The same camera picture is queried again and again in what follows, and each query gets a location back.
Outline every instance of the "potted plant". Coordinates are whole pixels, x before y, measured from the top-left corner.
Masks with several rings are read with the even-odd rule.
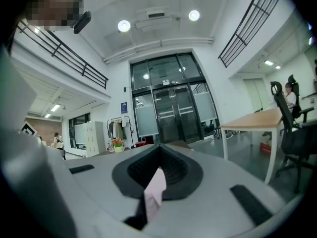
[[[122,139],[120,139],[120,138],[113,139],[112,144],[113,144],[115,153],[123,152],[123,140]]]

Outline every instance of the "balcony railing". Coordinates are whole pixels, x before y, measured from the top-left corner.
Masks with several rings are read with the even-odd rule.
[[[20,34],[27,35],[41,48],[50,53],[83,77],[90,79],[94,83],[106,89],[108,78],[93,68],[89,63],[77,55],[68,45],[59,39],[54,33],[35,28],[21,21],[18,29]]]
[[[251,0],[239,26],[218,57],[226,68],[251,42],[272,13],[278,1],[279,0]]]

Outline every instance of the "brick wall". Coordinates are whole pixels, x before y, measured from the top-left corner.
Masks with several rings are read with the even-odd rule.
[[[61,134],[61,122],[30,118],[25,120],[37,131],[38,135],[42,137],[42,141],[45,141],[48,146],[53,143],[55,132],[58,132],[63,137]]]

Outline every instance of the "glass door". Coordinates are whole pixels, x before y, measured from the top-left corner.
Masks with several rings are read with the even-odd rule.
[[[201,139],[197,114],[187,86],[154,91],[160,140],[187,143]]]

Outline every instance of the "chair backrest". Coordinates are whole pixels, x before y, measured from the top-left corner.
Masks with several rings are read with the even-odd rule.
[[[293,75],[290,75],[288,77],[288,83],[291,84],[292,86],[292,91],[293,93],[296,95],[296,106],[293,108],[293,113],[292,113],[292,116],[293,118],[298,118],[300,117],[301,115],[299,114],[299,112],[302,110],[301,109],[301,106],[299,105],[299,85],[298,83],[296,82],[296,80],[294,79],[294,76]]]
[[[292,113],[288,109],[285,97],[283,96],[282,85],[276,81],[271,82],[271,92],[274,96],[277,106],[282,112],[282,121],[284,123],[286,133],[292,132],[294,119]]]

